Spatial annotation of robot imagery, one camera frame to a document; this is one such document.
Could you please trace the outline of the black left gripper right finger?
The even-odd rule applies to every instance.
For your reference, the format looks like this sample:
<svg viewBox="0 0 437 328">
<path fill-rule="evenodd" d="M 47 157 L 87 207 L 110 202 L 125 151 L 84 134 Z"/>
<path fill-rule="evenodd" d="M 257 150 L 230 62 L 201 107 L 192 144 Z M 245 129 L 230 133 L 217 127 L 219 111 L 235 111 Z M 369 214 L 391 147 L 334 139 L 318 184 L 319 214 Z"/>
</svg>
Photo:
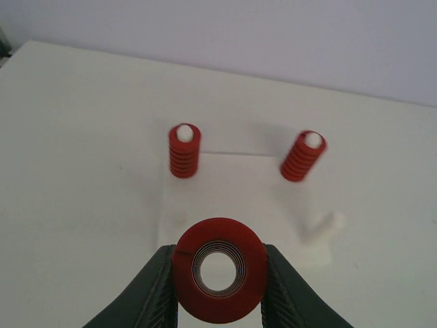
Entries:
<svg viewBox="0 0 437 328">
<path fill-rule="evenodd" d="M 268 285 L 261 301 L 263 327 L 346 328 L 342 318 L 306 283 L 274 245 L 265 245 Z"/>
</svg>

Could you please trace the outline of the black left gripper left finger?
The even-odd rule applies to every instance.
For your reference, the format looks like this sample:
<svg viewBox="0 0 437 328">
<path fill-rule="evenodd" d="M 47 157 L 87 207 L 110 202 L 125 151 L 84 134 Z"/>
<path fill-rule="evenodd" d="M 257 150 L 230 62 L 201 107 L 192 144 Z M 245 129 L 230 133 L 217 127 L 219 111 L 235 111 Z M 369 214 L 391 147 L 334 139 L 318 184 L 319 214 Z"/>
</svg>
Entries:
<svg viewBox="0 0 437 328">
<path fill-rule="evenodd" d="M 129 285 L 86 327 L 177 327 L 178 300 L 172 284 L 175 245 L 160 247 Z"/>
</svg>

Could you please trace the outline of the red large spring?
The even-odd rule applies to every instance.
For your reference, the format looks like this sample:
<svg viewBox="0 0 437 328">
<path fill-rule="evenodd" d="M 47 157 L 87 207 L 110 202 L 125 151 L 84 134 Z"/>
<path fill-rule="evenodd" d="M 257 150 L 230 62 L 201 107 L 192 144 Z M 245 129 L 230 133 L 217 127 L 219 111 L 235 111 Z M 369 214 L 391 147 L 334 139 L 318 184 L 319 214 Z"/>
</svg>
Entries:
<svg viewBox="0 0 437 328">
<path fill-rule="evenodd" d="M 325 138 L 315 131 L 301 131 L 281 166 L 280 173 L 291 182 L 303 181 L 327 149 Z"/>
<path fill-rule="evenodd" d="M 201 131 L 193 124 L 181 123 L 168 133 L 169 169 L 177 178 L 190 178 L 197 173 L 201 147 Z"/>
<path fill-rule="evenodd" d="M 236 268 L 231 285 L 213 290 L 201 278 L 207 256 L 222 253 Z M 225 217 L 205 219 L 179 239 L 171 259 L 173 287 L 181 306 L 195 318 L 227 324 L 244 318 L 261 302 L 268 284 L 268 255 L 256 233 Z"/>
</svg>

